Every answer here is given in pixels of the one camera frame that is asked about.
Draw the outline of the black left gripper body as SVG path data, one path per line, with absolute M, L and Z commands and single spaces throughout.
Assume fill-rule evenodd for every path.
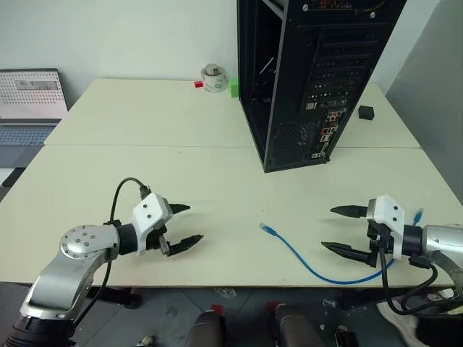
M 163 216 L 161 220 L 155 224 L 153 230 L 148 234 L 146 239 L 146 249 L 160 249 L 163 255 L 169 256 L 171 254 L 171 250 L 164 234 L 167 232 L 166 224 L 171 220 L 173 212 L 166 198 L 162 197 L 161 201 L 161 206 L 166 210 L 166 216 Z

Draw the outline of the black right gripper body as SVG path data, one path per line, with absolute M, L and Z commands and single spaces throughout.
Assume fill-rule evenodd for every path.
M 391 229 L 383 223 L 376 223 L 373 220 L 368 221 L 367 237 L 370 239 L 367 264 L 376 267 L 379 250 L 383 249 L 385 254 L 390 254 L 394 250 L 394 238 L 391 235 Z

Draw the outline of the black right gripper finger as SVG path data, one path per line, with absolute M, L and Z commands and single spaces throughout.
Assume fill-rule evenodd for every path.
M 333 207 L 330 211 L 350 218 L 365 218 L 368 208 L 359 205 L 342 205 Z
M 338 254 L 341 257 L 347 258 L 349 260 L 354 260 L 357 262 L 365 263 L 366 265 L 373 266 L 372 253 L 364 252 L 360 250 L 353 249 L 351 246 L 346 244 L 340 244 L 337 242 L 327 242 L 322 241 L 321 244 L 328 250 Z

